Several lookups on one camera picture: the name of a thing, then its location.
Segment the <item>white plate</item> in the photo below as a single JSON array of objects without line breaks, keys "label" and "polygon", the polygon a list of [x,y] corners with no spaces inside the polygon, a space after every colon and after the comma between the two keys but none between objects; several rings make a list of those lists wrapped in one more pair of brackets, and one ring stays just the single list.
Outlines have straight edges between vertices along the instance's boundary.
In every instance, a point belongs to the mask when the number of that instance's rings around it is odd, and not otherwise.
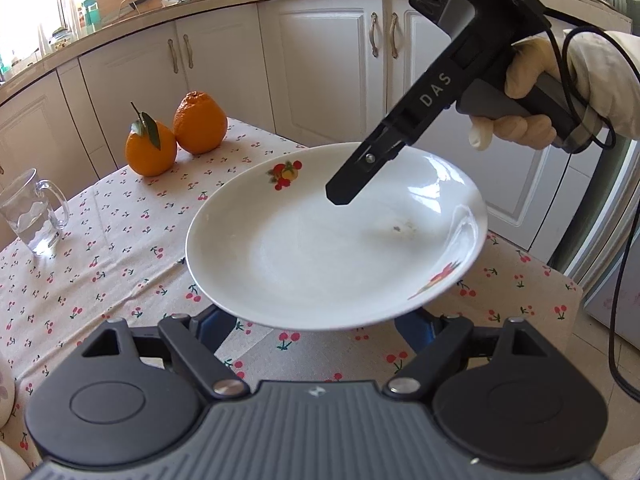
[{"label": "white plate", "polygon": [[357,145],[274,158],[211,195],[187,233],[198,288],[248,321],[341,330],[400,316],[460,280],[487,230],[475,184],[404,148],[351,204],[335,206],[324,185]]}]

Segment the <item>orange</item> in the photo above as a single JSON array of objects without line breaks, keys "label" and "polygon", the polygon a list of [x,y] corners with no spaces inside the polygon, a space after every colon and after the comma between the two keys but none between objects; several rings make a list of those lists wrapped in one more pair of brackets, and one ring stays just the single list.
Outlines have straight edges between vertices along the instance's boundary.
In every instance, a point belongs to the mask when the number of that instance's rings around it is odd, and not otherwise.
[{"label": "orange", "polygon": [[225,137],[226,115],[209,95],[189,92],[175,111],[174,134],[192,155],[210,152]]},{"label": "orange", "polygon": [[178,146],[174,134],[164,124],[156,121],[160,149],[149,140],[147,134],[139,136],[131,132],[127,137],[124,156],[131,169],[141,176],[158,176],[168,170],[175,162]]}]

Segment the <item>glass pitcher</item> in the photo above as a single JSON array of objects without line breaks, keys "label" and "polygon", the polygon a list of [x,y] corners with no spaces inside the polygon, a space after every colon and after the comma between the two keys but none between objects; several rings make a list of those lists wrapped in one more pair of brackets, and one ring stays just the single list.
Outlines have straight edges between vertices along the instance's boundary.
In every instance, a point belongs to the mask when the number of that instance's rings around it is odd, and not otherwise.
[{"label": "glass pitcher", "polygon": [[[45,189],[60,201],[62,220],[56,217]],[[31,169],[0,192],[0,215],[33,253],[46,254],[58,243],[59,230],[69,222],[69,206],[58,186],[50,180],[40,180],[36,170]]]}]

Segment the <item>tablecloth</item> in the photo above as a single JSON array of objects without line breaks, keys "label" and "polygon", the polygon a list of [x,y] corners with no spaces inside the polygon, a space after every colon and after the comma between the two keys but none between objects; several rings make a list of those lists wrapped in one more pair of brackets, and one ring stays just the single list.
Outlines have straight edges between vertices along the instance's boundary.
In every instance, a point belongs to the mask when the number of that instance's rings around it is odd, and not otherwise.
[{"label": "tablecloth", "polygon": [[[213,152],[178,150],[174,167],[157,178],[123,168],[72,198],[69,224],[53,254],[36,257],[19,240],[0,253],[0,353],[16,384],[0,438],[27,464],[39,462],[23,418],[39,384],[105,319],[149,326],[172,313],[203,310],[209,302],[184,259],[198,207],[241,171],[303,148],[230,120]],[[428,310],[495,326],[507,316],[525,316],[563,348],[581,295],[558,272],[489,234],[472,269]],[[255,387],[260,379],[382,382],[413,354],[392,322],[299,333],[239,319],[216,355]]]}]

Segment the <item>black cable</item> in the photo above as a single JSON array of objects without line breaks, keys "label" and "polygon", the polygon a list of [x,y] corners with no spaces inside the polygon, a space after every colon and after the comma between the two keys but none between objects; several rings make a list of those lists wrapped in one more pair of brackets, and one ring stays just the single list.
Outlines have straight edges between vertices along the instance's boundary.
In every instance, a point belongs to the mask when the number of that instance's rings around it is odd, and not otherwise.
[{"label": "black cable", "polygon": [[[575,87],[575,84],[571,79],[571,75],[569,74],[568,51],[569,51],[569,43],[571,42],[571,40],[577,34],[580,34],[582,32],[594,32],[595,34],[603,36],[606,40],[611,40],[612,42],[615,43],[615,40],[613,40],[613,38],[609,37],[606,33],[604,33],[604,31],[600,30],[597,27],[592,27],[589,25],[586,25],[584,27],[576,27],[573,30],[571,30],[567,34],[566,38],[564,39],[564,44],[562,46],[562,54],[561,54],[560,49],[558,47],[558,42],[556,41],[556,38],[554,37],[551,30],[548,30],[546,32],[546,34],[549,37],[549,41],[551,42],[551,47],[554,50],[554,54],[556,55],[556,63],[558,64],[558,68],[560,71],[560,82],[562,83],[564,98],[567,102],[571,115],[574,117],[574,120],[577,121],[578,123],[582,123],[582,117],[580,117],[580,114],[575,109],[574,101],[571,99],[571,96],[573,96],[585,108],[589,106],[589,102],[587,101],[587,99],[582,97],[580,92],[578,92],[578,89]],[[617,43],[615,44],[620,50],[622,49]],[[609,134],[607,135],[607,139],[610,139],[610,141],[607,144],[604,144],[600,142],[600,140],[595,135],[591,134],[591,142],[593,142],[603,150],[612,150],[616,145],[616,131],[613,129],[613,125],[611,124],[611,121],[609,121],[608,118],[601,116],[597,112],[596,114],[600,118],[600,120],[607,125],[607,128],[609,129]]]},{"label": "black cable", "polygon": [[[612,44],[616,48],[616,50],[619,51],[620,54],[622,54],[622,57],[628,63],[632,72],[636,76],[636,79],[638,80],[638,84],[640,84],[640,72],[638,72],[638,69],[634,65],[634,62],[629,57],[629,54],[626,53],[626,51],[620,46],[620,44],[616,40],[614,40],[612,37],[606,34],[603,30],[597,27],[592,27],[592,26],[574,28],[574,30],[571,30],[564,39],[564,44],[562,46],[562,54],[560,54],[558,44],[556,43],[556,38],[553,36],[551,31],[547,31],[554,53],[556,54],[556,61],[558,62],[558,67],[560,69],[560,79],[562,83],[562,88],[564,90],[564,97],[567,100],[568,107],[571,114],[574,116],[574,118],[578,122],[582,122],[582,120],[578,115],[577,111],[575,110],[575,106],[571,100],[571,96],[575,97],[584,106],[587,106],[588,102],[580,95],[580,93],[577,91],[575,87],[574,82],[571,80],[571,76],[569,74],[567,54],[569,50],[569,42],[575,36],[583,32],[591,32],[609,41],[609,43]],[[611,137],[611,141],[609,144],[603,144],[598,139],[596,139],[595,136],[592,136],[592,141],[596,145],[600,146],[602,149],[610,150],[616,145],[616,132],[611,126],[611,123],[607,118],[603,118],[600,115],[598,116],[609,128],[609,136]],[[611,303],[611,318],[609,321],[609,351],[608,351],[609,371],[611,372],[613,380],[616,381],[616,384],[620,387],[622,391],[624,391],[629,397],[631,397],[636,402],[640,402],[640,390],[632,386],[620,374],[620,371],[618,370],[618,366],[616,365],[614,343],[616,340],[616,314],[618,312],[618,297],[620,295],[620,286],[622,285],[622,278],[625,273],[626,260],[628,259],[629,252],[631,250],[631,245],[633,244],[633,241],[634,241],[634,234],[636,233],[636,228],[638,227],[639,218],[640,218],[640,202],[636,206],[636,213],[634,215],[633,221],[631,222],[631,231],[629,232],[629,236],[626,239],[625,250],[622,253],[622,260],[620,261],[620,270],[618,271],[618,278],[616,279],[616,288],[613,292],[613,298]]]}]

